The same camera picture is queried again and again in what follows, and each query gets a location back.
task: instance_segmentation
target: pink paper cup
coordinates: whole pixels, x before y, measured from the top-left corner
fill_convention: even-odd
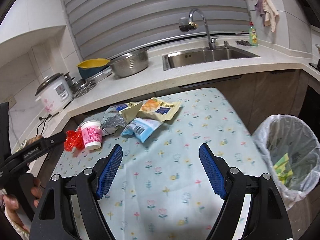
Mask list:
[[[101,122],[87,121],[81,125],[81,133],[84,146],[88,150],[96,150],[101,147],[102,129]]]

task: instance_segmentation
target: sink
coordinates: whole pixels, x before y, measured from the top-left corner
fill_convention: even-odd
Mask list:
[[[213,62],[233,58],[260,57],[242,49],[228,46],[217,46],[215,50],[209,48],[191,49],[171,53],[162,57],[163,69],[168,70],[176,67],[183,67],[191,64]]]

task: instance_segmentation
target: yellow snack bag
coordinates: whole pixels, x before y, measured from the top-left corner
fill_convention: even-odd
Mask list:
[[[160,122],[171,120],[179,110],[180,104],[180,102],[166,102],[159,98],[151,98],[142,105],[137,116]]]

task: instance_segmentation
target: trash can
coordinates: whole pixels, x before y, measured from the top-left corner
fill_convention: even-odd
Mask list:
[[[252,135],[286,209],[319,182],[320,145],[310,127],[292,115],[271,115]]]

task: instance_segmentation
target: blue snack bag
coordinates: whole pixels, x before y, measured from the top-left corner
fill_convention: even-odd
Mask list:
[[[134,134],[141,142],[145,142],[162,123],[153,119],[137,117],[124,128],[121,135]]]

